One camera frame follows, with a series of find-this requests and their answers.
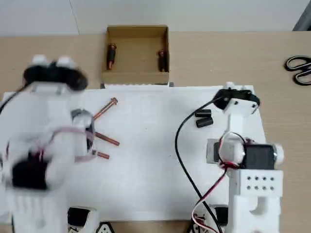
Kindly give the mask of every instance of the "robotic arm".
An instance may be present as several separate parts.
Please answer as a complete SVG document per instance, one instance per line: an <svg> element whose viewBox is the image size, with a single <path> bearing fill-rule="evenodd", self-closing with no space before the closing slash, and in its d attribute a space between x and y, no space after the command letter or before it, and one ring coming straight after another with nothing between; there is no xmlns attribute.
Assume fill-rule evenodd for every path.
<svg viewBox="0 0 311 233"><path fill-rule="evenodd" d="M67 233L64 182L75 161L95 157L93 116L73 109L71 98L86 88L87 79L68 57L49 63L37 55L24 71L24 83L21 90L30 92L16 92L4 108L12 98L5 101L0 121L2 129L10 125L9 132L2 130L7 142L2 177L14 229ZM98 222L98 212L91 209L81 232L94 232Z"/></svg>
<svg viewBox="0 0 311 233"><path fill-rule="evenodd" d="M283 172L276 170L284 160L279 144L257 144L243 135L243 120L260 106L250 90L228 83L215 96L214 104L228 115L227 130L221 142L208 140L207 162L231 162L229 169L229 204L226 233L279 233L280 197ZM215 226L209 214L206 225Z"/></svg>

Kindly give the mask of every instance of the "black scissors handle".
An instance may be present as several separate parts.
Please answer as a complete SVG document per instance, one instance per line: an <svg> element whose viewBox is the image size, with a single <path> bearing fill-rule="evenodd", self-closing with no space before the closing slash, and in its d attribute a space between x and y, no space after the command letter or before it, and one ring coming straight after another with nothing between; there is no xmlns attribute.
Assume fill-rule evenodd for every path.
<svg viewBox="0 0 311 233"><path fill-rule="evenodd" d="M291 66L290 63L292 61L296 61L296 60L304 61L304 63L301 64L301 65L297 65L295 67ZM304 71L304 70L308 69L309 67L311 67L311 57L307 57L307 56L293 56L293 57L290 57L289 59L286 60L286 62L284 64L284 67L285 67L285 69L287 71L297 71L297 70Z"/></svg>
<svg viewBox="0 0 311 233"><path fill-rule="evenodd" d="M301 60L304 61L303 64L297 66L291 66L290 63L292 61ZM293 56L286 60L284 67L287 71L297 71L301 70L301 72L297 73L293 77L293 81L301 86L309 86L311 85L311 81L302 81L300 78L303 76L307 76L311 74L311 57L307 56Z"/></svg>
<svg viewBox="0 0 311 233"><path fill-rule="evenodd" d="M293 76L293 81L296 84L301 85L301 86L309 86L311 85L311 81L302 81L300 79L301 77L306 76L308 74L311 74L311 69L306 69L306 70L303 70L301 73L295 74Z"/></svg>

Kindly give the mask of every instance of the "wooden table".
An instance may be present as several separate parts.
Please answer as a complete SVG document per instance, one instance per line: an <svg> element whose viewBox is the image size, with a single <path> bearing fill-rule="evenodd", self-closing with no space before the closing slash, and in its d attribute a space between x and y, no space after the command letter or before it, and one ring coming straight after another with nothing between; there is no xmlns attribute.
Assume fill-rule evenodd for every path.
<svg viewBox="0 0 311 233"><path fill-rule="evenodd" d="M70 55L99 88L104 35L0 38L0 93L21 84L33 54ZM267 141L285 149L281 232L304 233L311 218L308 167L311 164L311 87L298 86L283 63L291 55L311 55L311 33L170 32L170 79L175 86L251 84L261 99ZM116 233L181 233L186 221L116 222Z"/></svg>

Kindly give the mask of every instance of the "open cardboard box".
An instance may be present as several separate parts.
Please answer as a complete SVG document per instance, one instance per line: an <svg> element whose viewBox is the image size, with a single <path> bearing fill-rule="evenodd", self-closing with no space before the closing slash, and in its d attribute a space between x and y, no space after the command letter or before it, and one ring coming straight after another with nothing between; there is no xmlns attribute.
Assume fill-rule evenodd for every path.
<svg viewBox="0 0 311 233"><path fill-rule="evenodd" d="M117 46L115 61L107 70L107 47ZM107 28L103 79L104 84L168 84L169 72L158 69L158 51L167 52L169 70L168 27L109 26Z"/></svg>

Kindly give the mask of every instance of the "white foam board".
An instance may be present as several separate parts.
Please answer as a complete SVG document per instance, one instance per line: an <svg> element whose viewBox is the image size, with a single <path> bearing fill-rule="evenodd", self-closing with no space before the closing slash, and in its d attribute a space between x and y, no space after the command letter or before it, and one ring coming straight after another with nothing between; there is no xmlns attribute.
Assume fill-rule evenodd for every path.
<svg viewBox="0 0 311 233"><path fill-rule="evenodd" d="M182 120L211 100L220 88L114 86L85 91L80 106L94 114L110 98L119 100L96 121L95 128L120 141L120 146L96 140L98 150L111 157L74 166L66 181L70 205L96 208L106 221L189 219L198 197L178 163L175 133ZM15 101L25 104L23 98ZM222 173L206 163L207 139L219 138L227 124L220 109L214 105L209 108L214 124L198 129L195 118L191 118L178 140L180 155L202 193ZM13 125L14 120L18 118L12 116L7 124ZM259 111L245 119L243 135L265 142ZM208 197L208 202L228 202L228 178Z"/></svg>

